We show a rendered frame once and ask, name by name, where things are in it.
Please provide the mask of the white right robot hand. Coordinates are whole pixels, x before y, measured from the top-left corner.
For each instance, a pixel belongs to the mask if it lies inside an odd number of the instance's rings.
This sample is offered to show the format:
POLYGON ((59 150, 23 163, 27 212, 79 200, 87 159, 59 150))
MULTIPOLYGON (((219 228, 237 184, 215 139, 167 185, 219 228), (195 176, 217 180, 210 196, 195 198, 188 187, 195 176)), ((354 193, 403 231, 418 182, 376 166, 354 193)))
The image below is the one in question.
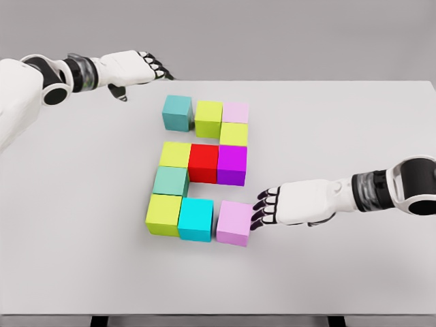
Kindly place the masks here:
POLYGON ((276 224, 313 227, 330 221, 336 213, 328 199, 328 186, 328 181, 317 179, 264 190, 253 205, 250 230, 276 224))

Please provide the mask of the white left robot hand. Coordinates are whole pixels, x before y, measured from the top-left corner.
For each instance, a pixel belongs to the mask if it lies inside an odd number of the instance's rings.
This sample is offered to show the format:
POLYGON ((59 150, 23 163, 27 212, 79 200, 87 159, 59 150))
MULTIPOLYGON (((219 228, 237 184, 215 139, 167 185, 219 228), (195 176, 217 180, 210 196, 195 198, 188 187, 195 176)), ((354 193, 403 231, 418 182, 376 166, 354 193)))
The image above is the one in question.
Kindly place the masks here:
POLYGON ((98 87, 107 87, 115 99, 127 101, 127 87, 175 77, 151 53, 128 50, 104 55, 95 62, 98 87))

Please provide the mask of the light pink cube block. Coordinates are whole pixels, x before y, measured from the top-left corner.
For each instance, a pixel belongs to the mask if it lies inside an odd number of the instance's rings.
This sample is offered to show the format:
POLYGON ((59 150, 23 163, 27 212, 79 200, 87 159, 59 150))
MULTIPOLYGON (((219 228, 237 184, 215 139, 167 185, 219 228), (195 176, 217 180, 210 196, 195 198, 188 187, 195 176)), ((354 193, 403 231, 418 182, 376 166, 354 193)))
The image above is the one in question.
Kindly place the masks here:
POLYGON ((249 104, 245 102, 223 102, 222 121, 225 123, 249 122, 249 104))
POLYGON ((252 205, 223 200, 216 227, 217 242, 246 247, 249 240, 251 216, 252 205))

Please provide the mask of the teal cube block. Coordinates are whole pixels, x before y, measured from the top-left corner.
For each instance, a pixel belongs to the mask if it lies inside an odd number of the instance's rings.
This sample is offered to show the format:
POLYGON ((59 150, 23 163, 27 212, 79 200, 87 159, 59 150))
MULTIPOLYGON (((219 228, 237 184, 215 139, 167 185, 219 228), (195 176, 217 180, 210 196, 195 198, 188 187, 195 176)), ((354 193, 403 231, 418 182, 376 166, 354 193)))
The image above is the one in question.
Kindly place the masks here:
POLYGON ((167 130, 189 132, 193 118, 191 97, 168 95, 162 117, 167 130))

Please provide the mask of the purple cube block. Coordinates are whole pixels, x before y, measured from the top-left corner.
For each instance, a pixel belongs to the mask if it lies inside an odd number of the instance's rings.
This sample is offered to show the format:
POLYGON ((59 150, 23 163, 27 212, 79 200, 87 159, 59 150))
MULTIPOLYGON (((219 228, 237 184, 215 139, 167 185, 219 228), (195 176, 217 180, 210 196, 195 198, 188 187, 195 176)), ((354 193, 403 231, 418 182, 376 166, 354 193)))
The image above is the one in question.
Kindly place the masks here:
POLYGON ((247 173, 247 147, 219 145, 217 183, 243 187, 247 173))

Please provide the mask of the lime green cube block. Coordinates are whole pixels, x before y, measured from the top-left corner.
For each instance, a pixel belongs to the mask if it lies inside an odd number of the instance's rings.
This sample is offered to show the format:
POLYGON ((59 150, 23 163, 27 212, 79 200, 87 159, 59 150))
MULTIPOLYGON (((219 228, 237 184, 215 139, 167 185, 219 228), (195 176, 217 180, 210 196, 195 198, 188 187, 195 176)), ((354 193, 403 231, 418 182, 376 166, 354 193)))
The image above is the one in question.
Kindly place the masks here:
POLYGON ((196 136, 219 139, 223 113, 222 102, 198 101, 195 114, 196 136))
POLYGON ((248 124, 222 123, 219 144, 228 146, 247 146, 248 124))
POLYGON ((152 194, 145 224, 152 235, 179 237, 178 218, 181 196, 152 194))
POLYGON ((191 143, 184 142, 164 142, 160 166, 187 168, 191 152, 191 143))

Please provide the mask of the red cube block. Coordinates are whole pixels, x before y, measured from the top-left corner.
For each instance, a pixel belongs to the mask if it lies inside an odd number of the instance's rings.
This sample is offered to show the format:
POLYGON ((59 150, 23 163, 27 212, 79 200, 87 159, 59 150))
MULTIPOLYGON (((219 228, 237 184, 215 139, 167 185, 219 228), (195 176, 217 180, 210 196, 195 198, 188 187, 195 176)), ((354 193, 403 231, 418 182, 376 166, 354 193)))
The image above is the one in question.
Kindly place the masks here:
POLYGON ((217 184, 219 147, 210 144, 192 144, 188 173, 193 183, 217 184))

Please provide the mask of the cyan cube block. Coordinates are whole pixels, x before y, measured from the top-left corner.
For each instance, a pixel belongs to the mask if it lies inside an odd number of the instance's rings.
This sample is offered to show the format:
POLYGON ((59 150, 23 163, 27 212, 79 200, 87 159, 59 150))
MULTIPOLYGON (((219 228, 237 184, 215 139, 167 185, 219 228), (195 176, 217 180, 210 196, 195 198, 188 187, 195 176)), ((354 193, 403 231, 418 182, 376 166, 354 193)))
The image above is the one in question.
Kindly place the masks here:
POLYGON ((211 242, 214 202, 201 198, 183 198, 178 218, 182 240, 211 242))

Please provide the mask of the sea green cube block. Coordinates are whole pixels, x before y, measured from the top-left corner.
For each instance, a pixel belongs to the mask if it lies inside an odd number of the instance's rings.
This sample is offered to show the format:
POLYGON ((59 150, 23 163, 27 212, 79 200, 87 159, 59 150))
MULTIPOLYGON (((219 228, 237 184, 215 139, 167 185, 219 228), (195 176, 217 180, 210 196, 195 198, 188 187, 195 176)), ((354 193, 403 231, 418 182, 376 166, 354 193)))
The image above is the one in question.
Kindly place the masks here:
POLYGON ((159 166, 153 185, 154 194, 187 197, 189 175, 187 168, 159 166))

